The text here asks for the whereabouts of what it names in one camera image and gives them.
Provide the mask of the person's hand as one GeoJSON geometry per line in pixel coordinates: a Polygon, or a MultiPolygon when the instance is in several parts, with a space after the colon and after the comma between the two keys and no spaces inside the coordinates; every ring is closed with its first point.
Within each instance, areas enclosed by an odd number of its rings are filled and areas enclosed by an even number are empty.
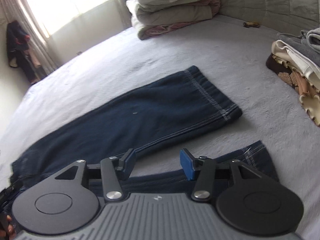
{"type": "Polygon", "coordinates": [[[11,221],[12,218],[9,215],[1,217],[1,239],[14,239],[16,237],[16,231],[11,221]]]}

